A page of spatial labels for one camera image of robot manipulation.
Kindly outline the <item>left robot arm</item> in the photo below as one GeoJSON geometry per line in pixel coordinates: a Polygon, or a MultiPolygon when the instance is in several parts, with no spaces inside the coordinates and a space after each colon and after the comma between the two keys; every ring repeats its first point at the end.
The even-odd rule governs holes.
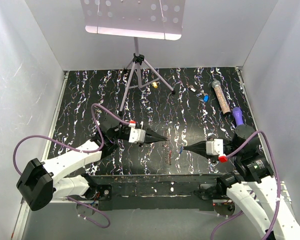
{"type": "Polygon", "coordinates": [[[76,151],[70,150],[45,161],[34,158],[27,163],[16,187],[32,211],[44,208],[53,199],[79,196],[91,200],[100,197],[104,189],[88,174],[69,175],[111,155],[119,147],[118,140],[142,146],[168,139],[143,123],[125,122],[117,116],[107,115],[99,128],[100,132],[76,151]]]}

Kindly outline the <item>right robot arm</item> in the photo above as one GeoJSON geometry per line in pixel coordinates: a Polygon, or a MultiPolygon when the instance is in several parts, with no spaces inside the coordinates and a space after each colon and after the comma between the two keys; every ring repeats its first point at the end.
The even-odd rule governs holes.
{"type": "Polygon", "coordinates": [[[275,165],[259,152],[259,134],[240,124],[232,140],[209,138],[183,149],[220,163],[234,158],[236,171],[217,178],[215,194],[238,205],[263,240],[300,240],[300,225],[281,194],[275,165]]]}

